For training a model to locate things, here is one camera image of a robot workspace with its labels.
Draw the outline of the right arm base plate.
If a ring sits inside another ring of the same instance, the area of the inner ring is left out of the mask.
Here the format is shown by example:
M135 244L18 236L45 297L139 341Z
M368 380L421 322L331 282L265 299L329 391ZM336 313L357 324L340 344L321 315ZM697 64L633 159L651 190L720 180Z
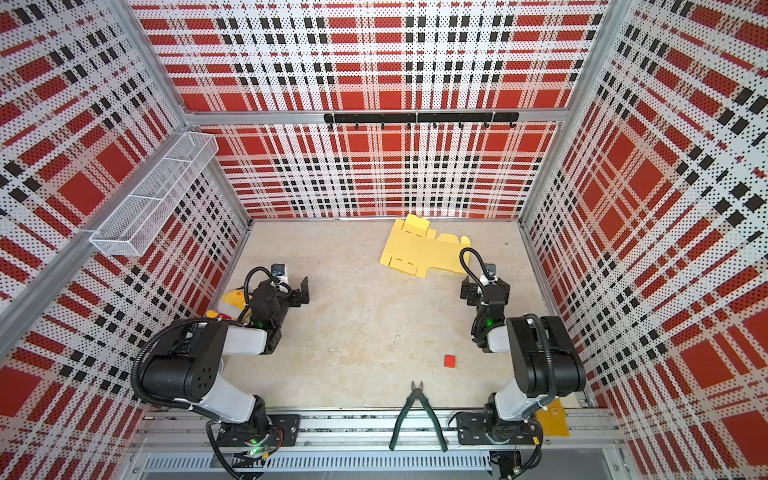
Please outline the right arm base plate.
M541 426L535 422L501 420L493 412L458 412L455 416L459 443L471 445L539 445Z

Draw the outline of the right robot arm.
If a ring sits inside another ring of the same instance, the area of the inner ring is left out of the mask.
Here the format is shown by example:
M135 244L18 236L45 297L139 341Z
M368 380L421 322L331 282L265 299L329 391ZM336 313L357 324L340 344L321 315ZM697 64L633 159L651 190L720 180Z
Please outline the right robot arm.
M508 443L538 411L582 391L586 370L560 317L506 315L510 285L475 249L464 247L458 257L466 273L460 298L476 310L471 340L485 353L511 356L513 380L489 396L483 419L489 442Z

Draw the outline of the yellow paper box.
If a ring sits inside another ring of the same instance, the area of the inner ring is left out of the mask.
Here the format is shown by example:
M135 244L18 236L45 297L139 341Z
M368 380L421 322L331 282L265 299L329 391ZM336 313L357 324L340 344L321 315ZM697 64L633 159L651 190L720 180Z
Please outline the yellow paper box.
M430 270L460 274L459 252L470 247L467 236L438 234L430 221L408 214L394 221L380 263L411 276L425 278Z

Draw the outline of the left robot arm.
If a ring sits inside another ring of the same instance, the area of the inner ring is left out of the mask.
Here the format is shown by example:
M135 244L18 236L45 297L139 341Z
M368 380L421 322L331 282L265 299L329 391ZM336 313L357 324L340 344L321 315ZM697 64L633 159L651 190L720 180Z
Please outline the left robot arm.
M288 283L286 268L253 268L265 280L241 289L244 306L234 320L193 318L161 329L140 349L130 382L144 402L191 411L212 421L211 444L246 446L263 455L296 443L301 418L269 415L263 398L247 393L223 377L226 356L265 356L277 349L288 311L310 301L309 280Z

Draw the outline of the black hook rail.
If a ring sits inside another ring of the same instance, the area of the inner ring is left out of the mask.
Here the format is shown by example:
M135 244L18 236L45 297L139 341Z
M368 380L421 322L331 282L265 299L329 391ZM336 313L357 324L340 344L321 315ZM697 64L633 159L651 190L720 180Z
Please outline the black hook rail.
M520 119L519 112L413 112L413 113L327 113L323 119L328 125L349 124L357 128L361 124L439 124L439 123L510 123Z

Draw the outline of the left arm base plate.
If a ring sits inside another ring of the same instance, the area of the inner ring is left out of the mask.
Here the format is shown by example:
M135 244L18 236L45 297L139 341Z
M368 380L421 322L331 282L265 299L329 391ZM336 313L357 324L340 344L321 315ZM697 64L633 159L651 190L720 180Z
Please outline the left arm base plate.
M296 444L301 416L297 414L267 415L265 420L246 423L224 423L216 436L221 447L248 447L265 451Z

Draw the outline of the yellow card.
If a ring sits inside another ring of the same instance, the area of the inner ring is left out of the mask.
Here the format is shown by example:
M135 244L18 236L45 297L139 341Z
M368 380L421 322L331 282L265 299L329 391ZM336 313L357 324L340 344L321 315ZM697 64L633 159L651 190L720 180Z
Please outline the yellow card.
M545 437L569 437L567 415L559 398L550 403L547 408L535 413L536 421L541 425Z

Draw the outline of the yellow plush toy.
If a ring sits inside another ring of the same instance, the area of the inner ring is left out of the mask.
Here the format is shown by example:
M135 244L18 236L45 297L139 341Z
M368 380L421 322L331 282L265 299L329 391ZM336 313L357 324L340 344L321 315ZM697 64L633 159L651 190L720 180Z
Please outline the yellow plush toy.
M224 320L237 320L245 308L245 297L242 289L225 293L217 305L209 309L205 316Z

